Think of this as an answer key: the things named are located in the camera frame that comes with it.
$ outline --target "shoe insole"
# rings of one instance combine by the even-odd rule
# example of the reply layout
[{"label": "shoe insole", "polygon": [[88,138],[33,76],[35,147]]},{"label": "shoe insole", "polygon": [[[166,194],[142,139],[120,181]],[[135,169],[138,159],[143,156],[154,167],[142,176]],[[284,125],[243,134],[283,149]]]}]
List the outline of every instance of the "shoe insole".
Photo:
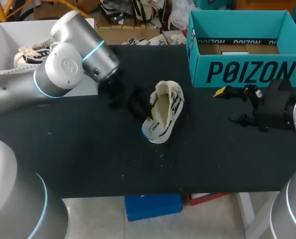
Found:
[{"label": "shoe insole", "polygon": [[162,95],[156,101],[152,109],[153,120],[147,118],[142,126],[143,133],[148,139],[155,140],[163,133],[167,124],[169,104],[168,94]]}]

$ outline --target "white sneaker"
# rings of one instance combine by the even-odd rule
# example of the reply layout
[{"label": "white sneaker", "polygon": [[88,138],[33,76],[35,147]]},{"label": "white sneaker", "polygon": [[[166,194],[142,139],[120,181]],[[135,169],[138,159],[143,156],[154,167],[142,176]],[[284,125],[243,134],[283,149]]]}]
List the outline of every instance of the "white sneaker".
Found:
[{"label": "white sneaker", "polygon": [[183,92],[174,81],[160,81],[150,96],[153,119],[147,118],[142,126],[144,136],[152,143],[164,143],[183,108]]},{"label": "white sneaker", "polygon": [[52,40],[49,39],[35,44],[31,48],[20,47],[19,52],[14,56],[14,67],[41,64],[51,52],[52,43]]},{"label": "white sneaker", "polygon": [[127,42],[123,42],[122,45],[148,45],[148,43],[146,38],[137,39],[131,37]]}]

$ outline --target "red box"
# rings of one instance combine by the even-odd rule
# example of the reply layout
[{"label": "red box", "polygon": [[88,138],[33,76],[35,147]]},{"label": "red box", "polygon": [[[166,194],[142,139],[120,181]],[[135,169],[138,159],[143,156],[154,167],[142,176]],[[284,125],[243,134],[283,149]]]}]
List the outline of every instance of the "red box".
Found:
[{"label": "red box", "polygon": [[220,198],[222,196],[228,195],[230,193],[214,193],[214,194],[209,194],[200,198],[196,198],[196,199],[191,199],[190,194],[187,194],[187,199],[190,202],[190,204],[192,206],[200,204],[200,203],[204,203],[204,202],[208,202],[210,200],[216,199],[216,198]]}]

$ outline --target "floor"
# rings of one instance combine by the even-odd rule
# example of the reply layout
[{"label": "floor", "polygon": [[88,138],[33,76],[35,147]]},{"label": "floor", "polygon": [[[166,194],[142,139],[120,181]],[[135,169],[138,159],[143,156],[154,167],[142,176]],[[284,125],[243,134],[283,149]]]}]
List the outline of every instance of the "floor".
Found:
[{"label": "floor", "polygon": [[[269,193],[251,193],[257,213]],[[244,239],[243,222],[234,194],[181,213],[128,222],[123,197],[64,199],[71,217],[69,239]],[[267,230],[261,239],[273,239]]]}]

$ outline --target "black table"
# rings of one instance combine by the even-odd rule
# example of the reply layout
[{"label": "black table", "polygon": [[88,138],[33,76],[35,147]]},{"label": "black table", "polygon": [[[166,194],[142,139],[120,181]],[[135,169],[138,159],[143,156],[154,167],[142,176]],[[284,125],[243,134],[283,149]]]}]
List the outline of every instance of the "black table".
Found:
[{"label": "black table", "polygon": [[143,86],[173,80],[186,98],[170,142],[150,143],[126,110],[101,96],[60,99],[0,116],[0,139],[61,197],[282,189],[296,170],[296,134],[242,128],[230,113],[250,103],[193,88],[185,46],[116,46]]}]

